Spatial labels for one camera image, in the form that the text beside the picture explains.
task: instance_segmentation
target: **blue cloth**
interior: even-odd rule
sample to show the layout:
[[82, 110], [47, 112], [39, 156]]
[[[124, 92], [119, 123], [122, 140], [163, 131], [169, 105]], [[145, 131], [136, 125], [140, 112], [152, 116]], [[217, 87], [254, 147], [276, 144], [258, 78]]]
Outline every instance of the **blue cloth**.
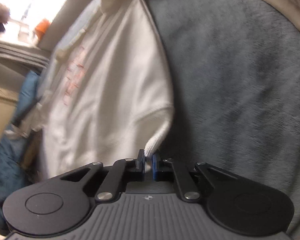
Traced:
[[[20, 115], [35, 99], [37, 91], [37, 82], [39, 76], [30, 71], [22, 85], [17, 107], [13, 115], [12, 121]], [[30, 185], [25, 171], [20, 167], [19, 163], [23, 159], [27, 139], [17, 138], [15, 140], [8, 139], [6, 135], [2, 135], [0, 139], [0, 233], [6, 234], [8, 227], [5, 223], [2, 205], [4, 200], [14, 191]]]

